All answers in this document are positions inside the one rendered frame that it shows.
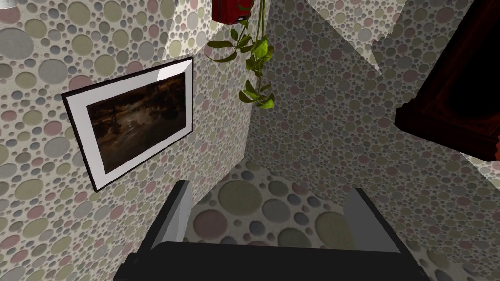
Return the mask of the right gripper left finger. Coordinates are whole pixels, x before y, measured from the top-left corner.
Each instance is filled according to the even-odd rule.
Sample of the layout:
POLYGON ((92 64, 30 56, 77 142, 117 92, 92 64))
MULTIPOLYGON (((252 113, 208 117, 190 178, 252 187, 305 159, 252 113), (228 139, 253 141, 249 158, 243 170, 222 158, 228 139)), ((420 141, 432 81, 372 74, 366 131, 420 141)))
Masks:
POLYGON ((179 180, 171 188, 163 206, 148 229, 139 252, 144 253, 166 241, 181 242, 192 208, 192 187, 189 180, 179 180))

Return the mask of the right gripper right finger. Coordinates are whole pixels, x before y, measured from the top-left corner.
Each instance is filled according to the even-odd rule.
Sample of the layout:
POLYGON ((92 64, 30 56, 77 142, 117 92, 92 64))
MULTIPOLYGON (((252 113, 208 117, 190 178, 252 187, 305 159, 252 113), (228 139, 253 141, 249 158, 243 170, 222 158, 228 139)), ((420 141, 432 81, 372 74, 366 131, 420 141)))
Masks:
POLYGON ((361 188, 351 189, 348 193, 343 204, 343 216, 357 250, 410 253, 361 188))

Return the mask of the framed dark picture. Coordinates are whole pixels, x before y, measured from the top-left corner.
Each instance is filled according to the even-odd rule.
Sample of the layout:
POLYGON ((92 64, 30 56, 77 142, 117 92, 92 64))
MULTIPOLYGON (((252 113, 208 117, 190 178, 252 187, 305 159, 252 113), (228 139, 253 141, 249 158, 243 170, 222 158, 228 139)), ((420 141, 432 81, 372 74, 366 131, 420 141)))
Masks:
POLYGON ((194 58, 62 94, 95 192, 193 131, 194 58))

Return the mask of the dark wooden cabinet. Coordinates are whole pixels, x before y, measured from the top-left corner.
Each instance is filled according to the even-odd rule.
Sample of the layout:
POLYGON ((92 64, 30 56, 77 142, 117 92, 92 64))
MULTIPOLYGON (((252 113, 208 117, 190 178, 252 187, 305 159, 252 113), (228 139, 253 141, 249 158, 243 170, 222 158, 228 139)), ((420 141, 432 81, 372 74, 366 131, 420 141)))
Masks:
POLYGON ((500 0, 474 0, 415 98, 401 131, 483 161, 500 160, 500 0))

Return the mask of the hanging plant in red pot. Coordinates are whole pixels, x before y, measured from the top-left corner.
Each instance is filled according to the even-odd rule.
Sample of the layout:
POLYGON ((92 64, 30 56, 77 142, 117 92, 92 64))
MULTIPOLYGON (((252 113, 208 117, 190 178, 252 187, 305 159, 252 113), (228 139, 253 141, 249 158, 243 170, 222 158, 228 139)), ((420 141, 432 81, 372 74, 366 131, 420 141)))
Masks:
POLYGON ((257 77, 257 84, 245 81, 244 88, 238 92, 238 98, 246 104, 258 108, 271 109, 275 106, 273 93, 265 95, 270 84, 263 84, 263 68, 274 53, 265 32, 266 0, 212 0, 212 20, 224 25, 241 25, 241 31, 230 29, 231 41, 209 41, 212 49, 232 49, 232 53, 224 58, 209 58, 216 63, 228 63, 238 55, 247 54, 245 68, 257 77))

